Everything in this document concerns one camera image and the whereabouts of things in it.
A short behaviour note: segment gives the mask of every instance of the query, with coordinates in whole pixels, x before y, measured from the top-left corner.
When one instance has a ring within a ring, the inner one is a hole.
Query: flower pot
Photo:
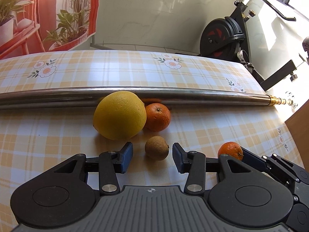
[[[82,34],[79,38],[74,39],[73,41],[66,43],[64,45],[59,46],[58,44],[53,43],[52,46],[49,48],[49,51],[68,51],[77,46],[78,44],[86,41],[87,38],[88,38],[88,31],[86,30],[86,32]]]
[[[0,26],[0,46],[13,38],[13,25],[14,20],[11,19]]]

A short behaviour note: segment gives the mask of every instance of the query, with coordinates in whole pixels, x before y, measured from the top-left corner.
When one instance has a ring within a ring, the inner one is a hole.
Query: exercise bike
[[[296,21],[295,17],[284,16],[268,0],[262,1],[284,20]],[[236,8],[229,17],[214,19],[206,26],[200,39],[200,54],[198,56],[243,64],[265,91],[289,74],[291,75],[291,81],[294,81],[297,75],[293,74],[296,67],[292,60],[288,61],[266,80],[254,69],[250,62],[251,52],[246,22],[256,14],[254,11],[249,10],[248,15],[245,16],[244,11],[248,6],[243,2],[235,1],[234,5]]]

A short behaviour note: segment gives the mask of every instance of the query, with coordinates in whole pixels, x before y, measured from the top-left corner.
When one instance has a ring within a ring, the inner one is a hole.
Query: green plant
[[[31,0],[0,0],[0,26],[24,12],[24,6],[32,4]]]
[[[86,32],[89,20],[86,14],[89,9],[86,0],[70,0],[73,13],[61,9],[57,14],[59,19],[58,27],[53,31],[47,31],[44,41],[55,41],[57,45],[63,45],[79,38]]]
[[[47,31],[47,36],[44,41],[55,41],[58,45],[63,45],[79,38],[85,33],[86,26],[89,21],[86,21],[83,25],[78,24],[80,15],[83,16],[84,10],[81,12],[69,13],[68,11],[61,9],[57,14],[60,20],[58,27],[53,31]]]

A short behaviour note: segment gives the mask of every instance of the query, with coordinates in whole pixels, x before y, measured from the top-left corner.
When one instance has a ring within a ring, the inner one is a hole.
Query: table
[[[265,94],[239,63],[159,52],[118,50],[31,54],[0,61],[0,93],[84,86],[154,86],[229,90]],[[111,141],[92,126],[94,108],[2,110],[0,112],[0,231],[17,223],[10,196],[24,182],[77,153],[98,156],[120,150],[127,140]],[[180,185],[172,159],[174,142],[186,150],[217,157],[220,146],[235,141],[262,156],[277,153],[303,167],[296,145],[274,106],[172,107],[169,127],[154,133],[142,130],[128,141],[134,154],[123,185]],[[145,157],[145,142],[160,135],[169,144],[163,161]],[[98,189],[98,175],[88,184]],[[216,184],[207,173],[206,188]]]

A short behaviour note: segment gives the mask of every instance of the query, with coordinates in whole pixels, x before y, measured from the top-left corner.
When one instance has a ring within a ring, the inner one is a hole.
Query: printed flower
[[[53,74],[55,70],[56,70],[56,66],[46,65],[42,69],[40,69],[38,74],[41,78],[44,78],[44,77],[48,77],[51,74]]]
[[[242,89],[242,85],[241,83],[239,83],[238,81],[235,81],[234,84],[239,88],[239,89]]]
[[[284,139],[281,134],[278,135],[279,141],[282,145],[284,145]]]
[[[235,91],[235,92],[243,92],[241,89],[239,89],[238,87],[231,85],[231,90]]]
[[[170,54],[162,54],[162,56],[163,56],[164,58],[172,58],[172,56],[171,56]]]
[[[33,67],[34,67],[34,69],[39,69],[42,66],[44,66],[44,62],[40,61],[40,62],[37,62]]]
[[[171,69],[180,69],[181,65],[179,62],[174,61],[174,60],[165,60],[164,61],[165,65]]]

